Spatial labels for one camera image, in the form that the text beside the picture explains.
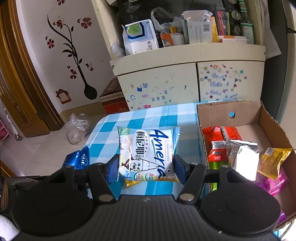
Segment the white gloved left hand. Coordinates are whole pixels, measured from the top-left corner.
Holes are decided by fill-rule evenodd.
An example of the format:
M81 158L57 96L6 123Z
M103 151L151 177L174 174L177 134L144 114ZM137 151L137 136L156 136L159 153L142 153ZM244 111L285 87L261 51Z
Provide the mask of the white gloved left hand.
M16 226L6 217L0 215L0 237L6 241L13 240L20 231Z

